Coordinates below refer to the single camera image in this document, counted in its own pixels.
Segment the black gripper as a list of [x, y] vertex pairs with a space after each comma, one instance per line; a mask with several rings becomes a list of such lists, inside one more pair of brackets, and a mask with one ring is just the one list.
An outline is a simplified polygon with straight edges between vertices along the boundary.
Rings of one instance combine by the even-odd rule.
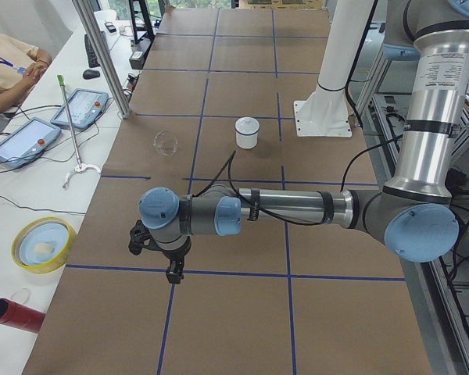
[[179, 284], [184, 279], [184, 260], [190, 249], [191, 243], [185, 242], [174, 250], [163, 250], [164, 256], [169, 260], [166, 278], [170, 284]]

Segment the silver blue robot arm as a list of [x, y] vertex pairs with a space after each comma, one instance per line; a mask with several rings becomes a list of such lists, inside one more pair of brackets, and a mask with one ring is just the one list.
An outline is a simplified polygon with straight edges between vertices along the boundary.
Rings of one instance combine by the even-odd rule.
[[449, 252], [460, 228], [445, 179], [469, 82], [469, 1], [391, 1], [385, 42], [415, 48], [419, 61], [396, 171], [381, 190], [332, 194], [211, 183], [180, 197], [154, 187], [138, 204], [141, 218], [130, 232], [130, 252], [163, 253], [166, 277], [178, 284], [192, 236], [235, 235], [243, 220], [262, 217], [360, 230], [414, 263]]

